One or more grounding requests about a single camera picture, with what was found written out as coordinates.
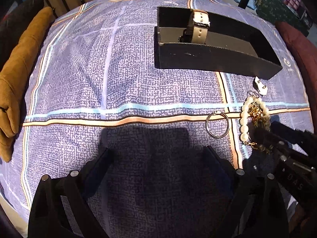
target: open box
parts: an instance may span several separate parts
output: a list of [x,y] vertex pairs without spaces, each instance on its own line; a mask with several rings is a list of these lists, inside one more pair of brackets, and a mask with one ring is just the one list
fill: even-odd
[[179,43],[191,9],[158,7],[155,66],[160,69],[220,71],[268,80],[281,69],[273,48],[258,29],[208,12],[210,28],[202,44]]

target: maroon fabric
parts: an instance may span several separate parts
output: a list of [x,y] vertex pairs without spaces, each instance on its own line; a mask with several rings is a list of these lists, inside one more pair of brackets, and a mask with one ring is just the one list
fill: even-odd
[[317,48],[286,22],[276,22],[275,26],[301,71],[317,133]]

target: pearl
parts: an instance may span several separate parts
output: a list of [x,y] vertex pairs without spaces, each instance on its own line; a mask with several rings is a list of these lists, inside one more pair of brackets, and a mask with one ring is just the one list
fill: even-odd
[[262,103],[262,98],[260,98],[260,97],[257,98],[257,99],[256,99],[256,103],[257,103],[258,105],[261,104],[261,103]]
[[267,107],[263,109],[263,114],[269,114],[269,109]]
[[249,105],[243,105],[243,106],[241,107],[241,110],[242,110],[242,111],[249,111]]
[[261,109],[264,109],[266,107],[265,102],[261,102],[260,107]]
[[249,114],[247,111],[242,111],[241,118],[248,118]]
[[241,140],[241,141],[247,141],[248,138],[249,138],[249,135],[248,135],[247,133],[242,133],[242,134],[240,135],[240,140]]
[[251,97],[251,96],[248,97],[248,98],[247,98],[247,101],[250,102],[250,103],[253,103],[253,97]]
[[247,125],[248,124],[248,118],[246,118],[246,117],[241,118],[240,119],[240,124],[241,125]]
[[249,131],[249,127],[246,125],[242,125],[240,131],[241,133],[247,133]]

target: plaid tablecloth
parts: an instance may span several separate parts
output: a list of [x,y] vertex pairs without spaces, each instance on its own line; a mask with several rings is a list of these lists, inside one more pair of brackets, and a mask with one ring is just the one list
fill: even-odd
[[[50,28],[12,160],[0,164],[5,197],[26,221],[42,175],[66,176],[106,146],[115,162],[89,205],[110,237],[207,237],[218,224],[228,200],[201,160],[202,147],[212,145],[235,168],[248,160],[238,118],[253,78],[155,68],[158,6],[202,9],[261,30],[283,66],[263,81],[263,100],[283,124],[313,129],[296,62],[270,23],[221,0],[94,0]],[[204,128],[216,109],[231,125],[220,140]],[[210,127],[221,134],[225,121],[214,120]]]

